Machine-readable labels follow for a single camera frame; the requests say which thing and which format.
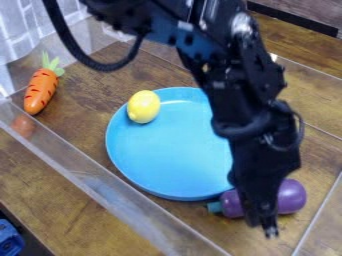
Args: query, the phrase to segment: toy carrot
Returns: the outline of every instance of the toy carrot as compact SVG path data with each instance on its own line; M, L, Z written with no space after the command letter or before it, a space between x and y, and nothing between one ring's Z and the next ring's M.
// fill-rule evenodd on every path
M29 81L25 98L24 110L28 114L37 114L46 106L58 84L58 77L64 74L64 69L58 68L58 58L50 62L48 54L42 52L42 68L38 69Z

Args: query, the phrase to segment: black cable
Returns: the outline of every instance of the black cable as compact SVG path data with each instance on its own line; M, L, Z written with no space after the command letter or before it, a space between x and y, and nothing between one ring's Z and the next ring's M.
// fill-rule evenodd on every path
M136 36L135 44L127 56L120 61L115 63L100 63L96 60L93 60L81 50L66 26L56 0L42 0L42 3L60 40L65 48L68 49L69 53L80 61L80 63L82 63L86 67L97 71L111 72L124 67L133 60L133 58L137 55L139 47L141 45L148 30L145 30L145 33L140 32L140 34Z

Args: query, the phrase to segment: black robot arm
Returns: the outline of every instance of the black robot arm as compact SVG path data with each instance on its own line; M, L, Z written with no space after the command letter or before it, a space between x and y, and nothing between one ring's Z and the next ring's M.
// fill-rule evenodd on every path
M278 235L276 194L300 166L302 119L276 96L286 87L283 68L264 49L257 24L240 0L81 0L93 16L136 36L127 58L93 61L78 48L56 0L42 0L56 31L76 59L113 71L136 56L143 38L177 49L184 67L207 94L212 129L228 139L236 187L248 225ZM296 128L295 116L300 126Z

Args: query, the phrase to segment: blue object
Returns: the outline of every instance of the blue object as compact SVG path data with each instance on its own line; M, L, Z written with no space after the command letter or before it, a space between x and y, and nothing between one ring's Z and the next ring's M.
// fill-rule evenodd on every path
M160 112L147 124L132 122L127 104L107 127L109 158L133 184L151 194L180 201L217 196L232 159L228 142L211 128L208 100L197 88L156 90Z
M24 248L24 240L12 224L0 219L0 256L16 256Z

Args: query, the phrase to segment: yellow ball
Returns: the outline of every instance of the yellow ball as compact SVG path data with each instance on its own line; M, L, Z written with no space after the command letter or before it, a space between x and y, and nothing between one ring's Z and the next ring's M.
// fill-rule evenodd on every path
M127 104L127 114L129 119L145 124L151 122L160 110L160 99L155 92L143 90L133 94Z

